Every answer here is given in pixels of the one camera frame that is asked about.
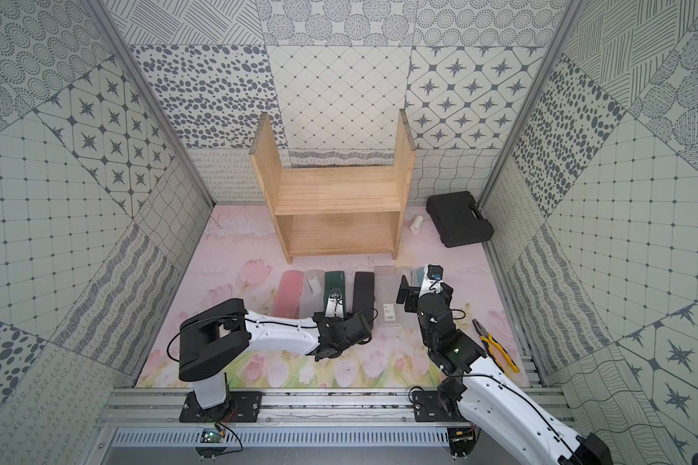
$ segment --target black cable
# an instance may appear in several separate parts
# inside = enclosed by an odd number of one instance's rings
[[[238,435],[235,434],[235,432],[234,432],[232,429],[230,429],[229,427],[227,427],[227,426],[225,426],[225,425],[223,425],[223,428],[227,429],[227,430],[228,430],[230,433],[232,433],[233,436],[238,440],[238,443],[240,444],[240,450],[226,451],[226,452],[223,452],[221,455],[233,454],[233,453],[235,453],[235,452],[242,452],[242,451],[243,451],[243,443],[240,441],[240,438],[238,437]]]
[[[235,439],[237,439],[238,443],[240,444],[240,449],[239,449],[239,450],[226,451],[226,452],[223,452],[223,453],[220,454],[220,455],[234,454],[235,452],[241,452],[241,451],[243,451],[243,443],[240,441],[240,438],[238,437],[237,434],[235,434],[235,432],[234,432],[232,429],[230,429],[229,427],[227,427],[227,425],[224,425],[223,422],[222,422],[221,420],[220,420],[220,421],[214,422],[214,427],[215,427],[215,429],[217,430],[217,432],[220,433],[221,436],[223,436],[223,439],[225,438],[225,435],[223,434],[223,430],[220,429],[220,428],[223,428],[223,429],[228,430],[231,434],[233,434],[233,437],[235,437]]]
[[[553,432],[553,434],[554,434],[555,437],[558,439],[558,441],[562,442],[562,443],[565,445],[565,447],[568,449],[568,451],[571,452],[572,457],[575,458],[579,463],[582,463],[581,460],[580,460],[577,456],[574,455],[574,451],[572,450],[571,447],[568,446],[568,443],[567,443],[567,442],[560,436],[560,434],[556,431],[556,428],[554,428],[553,425],[551,425],[551,423],[550,423],[548,420],[546,420],[546,418],[543,416],[543,414],[540,413],[540,410],[538,410],[537,408],[535,408],[535,405],[533,405],[532,402],[530,402],[529,400],[527,400],[527,398],[526,398],[525,396],[521,395],[519,392],[515,391],[515,390],[512,389],[511,387],[505,385],[504,383],[502,383],[502,382],[499,381],[498,379],[496,379],[496,378],[494,378],[494,377],[492,377],[491,375],[488,375],[488,374],[459,374],[459,375],[456,375],[455,377],[462,377],[462,378],[489,378],[489,379],[491,379],[493,382],[495,382],[497,385],[499,385],[501,388],[505,388],[505,389],[507,389],[508,391],[510,391],[510,392],[512,392],[512,393],[514,393],[514,394],[516,394],[516,395],[517,395],[518,397],[520,397],[522,400],[524,400],[525,402],[527,402],[527,404],[530,405],[530,407],[531,407],[533,410],[535,410],[535,413],[537,413],[538,416],[539,416],[540,418],[542,418],[543,421],[548,425],[548,428]]]
[[[181,335],[182,332],[184,332],[185,330],[187,330],[187,329],[189,329],[190,327],[194,326],[195,324],[199,324],[199,323],[203,323],[204,321],[211,321],[211,320],[243,320],[243,321],[249,321],[249,322],[254,323],[254,324],[266,324],[266,323],[270,323],[270,324],[281,324],[282,326],[290,326],[290,327],[294,327],[294,328],[301,328],[301,329],[304,329],[304,330],[315,330],[315,329],[317,329],[317,326],[301,326],[301,325],[299,325],[299,324],[285,323],[285,322],[283,322],[283,321],[253,321],[253,320],[249,320],[249,319],[247,319],[247,318],[245,318],[245,317],[242,317],[242,316],[213,316],[213,317],[208,318],[208,319],[203,319],[203,320],[198,320],[198,321],[192,321],[191,323],[189,323],[189,324],[187,324],[186,326],[184,326],[180,331],[178,331],[178,332],[176,333],[176,335],[175,335],[173,338],[171,338],[171,340],[168,342],[168,346],[166,347],[166,350],[165,350],[165,351],[166,351],[166,354],[168,354],[168,358],[170,358],[170,359],[173,360],[174,362],[179,362],[179,360],[178,360],[177,358],[173,358],[173,356],[170,355],[170,345],[173,344],[173,341],[175,341],[176,338],[179,337],[179,336]]]
[[[414,403],[414,400],[411,398],[411,392],[414,389],[418,389],[419,391],[424,391],[424,388],[421,386],[411,386],[411,389],[409,389],[409,392],[407,393],[407,396],[409,397],[409,402]]]
[[[183,327],[180,331],[178,331],[178,332],[176,333],[176,335],[175,335],[173,338],[171,338],[171,340],[168,342],[168,346],[167,346],[166,349],[165,349],[165,352],[168,354],[168,358],[170,358],[170,359],[173,360],[174,362],[179,362],[179,360],[178,360],[177,358],[173,358],[173,356],[170,354],[170,345],[173,344],[173,341],[175,341],[176,338],[177,338],[182,332],[184,332],[185,330],[188,330],[189,328],[191,328],[192,326],[194,326],[194,325],[197,324],[197,323],[202,323],[202,322],[204,322],[204,321],[211,321],[211,320],[223,320],[223,319],[227,319],[227,318],[234,318],[234,317],[213,316],[213,317],[208,318],[208,319],[193,321],[193,322],[187,324],[186,326],[184,326],[184,327]]]
[[[370,320],[370,322],[375,321],[375,319],[377,318],[377,316],[380,314],[380,312],[378,312],[377,309],[373,309],[373,310],[375,310],[375,316],[372,317],[372,320]],[[369,341],[371,341],[371,340],[372,340],[372,332],[370,332],[370,337],[367,338],[366,341],[357,342],[357,345],[365,345],[365,344],[367,344],[367,343],[368,343]]]

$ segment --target black mounting plate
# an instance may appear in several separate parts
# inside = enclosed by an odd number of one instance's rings
[[[261,410],[260,391],[230,391],[232,402],[235,404],[235,414],[230,423],[256,423],[258,412]],[[196,402],[196,394],[191,391],[186,395],[184,407],[178,417],[179,423],[212,423],[223,418],[210,418]]]
[[[417,423],[468,421],[460,414],[456,414],[453,418],[448,417],[442,410],[437,391],[412,391],[411,400],[414,401],[414,419]]]

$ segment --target pliers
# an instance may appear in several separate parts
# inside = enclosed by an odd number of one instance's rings
[[[496,341],[496,339],[493,339],[493,336],[486,330],[486,328],[484,328],[483,324],[479,323],[478,320],[473,319],[473,327],[475,328],[475,331],[479,334],[479,336],[481,336],[481,340],[484,341],[484,348],[486,349],[486,353],[489,354],[489,357],[493,358],[493,361],[502,371],[504,371],[504,368],[502,368],[502,366],[493,356],[493,353],[491,353],[491,346],[499,349],[499,351],[504,356],[504,360],[507,361],[507,365],[509,365],[509,367],[512,369],[514,373],[520,372],[520,368],[518,368],[517,365],[514,365],[514,362],[512,362],[512,358],[507,353],[507,350],[505,350],[502,347],[502,345]]]

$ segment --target black toolbox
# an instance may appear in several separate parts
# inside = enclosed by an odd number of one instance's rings
[[[493,236],[491,223],[481,215],[468,191],[429,197],[427,212],[446,247],[480,243]]]

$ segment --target wooden shelf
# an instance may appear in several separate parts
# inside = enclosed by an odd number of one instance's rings
[[[400,211],[393,167],[283,170],[275,215]]]
[[[288,232],[287,254],[391,254],[395,247],[395,211],[298,215]]]
[[[250,154],[289,264],[307,255],[390,253],[395,260],[416,159],[403,110],[393,166],[283,169],[265,112]]]

